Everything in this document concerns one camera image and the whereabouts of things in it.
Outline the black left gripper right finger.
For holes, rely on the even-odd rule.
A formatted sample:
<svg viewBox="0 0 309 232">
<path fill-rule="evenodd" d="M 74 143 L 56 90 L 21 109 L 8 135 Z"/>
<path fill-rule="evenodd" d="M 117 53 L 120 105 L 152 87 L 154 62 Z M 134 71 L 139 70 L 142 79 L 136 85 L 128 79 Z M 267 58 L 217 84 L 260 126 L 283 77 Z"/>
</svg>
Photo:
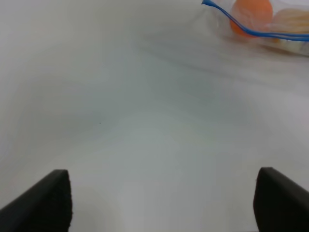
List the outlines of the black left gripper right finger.
<svg viewBox="0 0 309 232">
<path fill-rule="evenodd" d="M 260 232 L 309 230 L 309 192 L 272 167 L 259 170 L 253 211 Z"/>
</svg>

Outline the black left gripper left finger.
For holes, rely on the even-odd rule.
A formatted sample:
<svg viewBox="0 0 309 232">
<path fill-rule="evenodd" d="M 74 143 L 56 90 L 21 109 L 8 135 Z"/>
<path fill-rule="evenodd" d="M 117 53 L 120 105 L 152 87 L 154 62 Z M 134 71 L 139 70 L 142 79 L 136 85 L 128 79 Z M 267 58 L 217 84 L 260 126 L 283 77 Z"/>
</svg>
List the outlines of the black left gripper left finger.
<svg viewBox="0 0 309 232">
<path fill-rule="evenodd" d="M 53 170 L 0 210 L 2 232 L 67 232 L 71 221 L 68 170 Z"/>
</svg>

